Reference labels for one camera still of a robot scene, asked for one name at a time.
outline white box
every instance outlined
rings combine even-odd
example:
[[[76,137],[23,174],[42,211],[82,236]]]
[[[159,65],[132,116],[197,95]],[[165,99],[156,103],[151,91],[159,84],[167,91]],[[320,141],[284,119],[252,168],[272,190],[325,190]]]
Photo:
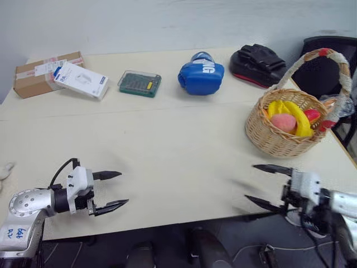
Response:
[[[108,77],[66,61],[54,73],[55,83],[79,93],[102,99],[108,89]]]

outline black chair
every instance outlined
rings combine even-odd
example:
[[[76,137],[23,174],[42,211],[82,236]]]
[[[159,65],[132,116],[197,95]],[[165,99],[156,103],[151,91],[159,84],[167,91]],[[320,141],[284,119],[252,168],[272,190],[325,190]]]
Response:
[[[357,67],[357,39],[343,36],[316,36],[304,40],[301,55],[322,47],[328,47],[342,53],[350,64],[351,75]],[[305,63],[293,75],[293,79],[301,90],[320,98],[322,95],[339,94],[339,67],[326,57],[319,57]],[[337,128],[342,123],[350,123],[350,129],[345,138],[337,133]],[[357,129],[357,115],[341,118],[332,128],[341,143],[347,147]]]

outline floor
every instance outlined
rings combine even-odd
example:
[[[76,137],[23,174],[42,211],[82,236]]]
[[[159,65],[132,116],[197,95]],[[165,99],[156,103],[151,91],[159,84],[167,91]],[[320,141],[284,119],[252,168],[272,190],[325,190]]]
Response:
[[[280,268],[322,267],[313,249],[301,249],[312,246],[310,239],[299,227],[289,224],[279,215],[250,222],[246,217],[235,217],[85,237],[81,238],[84,242],[74,264],[73,260],[81,245],[78,240],[47,241],[43,245],[44,259],[47,259],[56,244],[59,244],[45,267],[124,268],[130,249],[133,245],[142,241],[153,243],[157,268],[199,267],[198,263],[190,265],[187,262],[185,237],[187,230],[194,227],[203,227],[216,235],[232,257],[239,249],[252,246],[239,252],[234,262],[235,267],[266,267],[260,262],[258,251],[262,245],[267,243],[274,247],[295,249],[276,249]],[[329,241],[330,237],[327,236],[320,239],[319,243]],[[331,244],[326,244],[320,249],[326,261],[331,263]],[[343,267],[344,261],[340,252],[338,251],[337,254],[339,262],[337,267]]]

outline white cord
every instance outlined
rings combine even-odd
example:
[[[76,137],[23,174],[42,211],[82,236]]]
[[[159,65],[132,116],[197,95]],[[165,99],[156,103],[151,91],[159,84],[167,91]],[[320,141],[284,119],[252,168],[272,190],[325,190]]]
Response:
[[[46,264],[46,263],[49,261],[50,257],[51,257],[52,254],[55,252],[55,250],[56,250],[56,248],[58,247],[58,245],[59,245],[58,243],[55,245],[54,249],[51,251],[51,253],[49,254],[49,256],[45,259],[44,264]]]
[[[329,244],[332,244],[334,243],[333,241],[330,241],[330,242],[326,242],[326,243],[322,243],[322,244],[319,244],[319,247],[322,247],[322,246],[326,246],[326,245],[329,245]],[[240,250],[238,250],[238,252],[234,255],[234,258],[233,258],[233,262],[237,259],[238,255],[245,249],[247,248],[251,248],[251,247],[263,247],[265,245],[251,245],[251,246],[246,246],[246,247],[242,247]],[[274,247],[272,246],[274,249],[276,250],[289,250],[289,251],[301,251],[301,250],[311,250],[313,248],[315,248],[315,246],[312,246],[312,247],[303,247],[303,248],[288,248],[288,247]]]
[[[77,255],[74,257],[74,260],[73,260],[73,262],[72,262],[72,264],[71,264],[71,268],[74,267],[74,263],[76,263],[76,260],[77,260],[77,258],[78,258],[79,252],[80,252],[80,250],[82,249],[82,247],[83,247],[83,242],[80,242],[80,245],[79,245],[79,248],[78,248],[78,251],[77,251]]]

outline red toy fruit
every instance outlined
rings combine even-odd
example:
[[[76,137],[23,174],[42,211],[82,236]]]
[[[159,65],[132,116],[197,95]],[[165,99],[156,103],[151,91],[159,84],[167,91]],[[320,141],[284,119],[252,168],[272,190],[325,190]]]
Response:
[[[306,115],[310,124],[315,123],[321,116],[320,112],[315,109],[308,109],[308,110],[304,111],[304,114]]]
[[[270,121],[274,126],[285,132],[292,131],[296,126],[295,117],[287,113],[274,114]]]

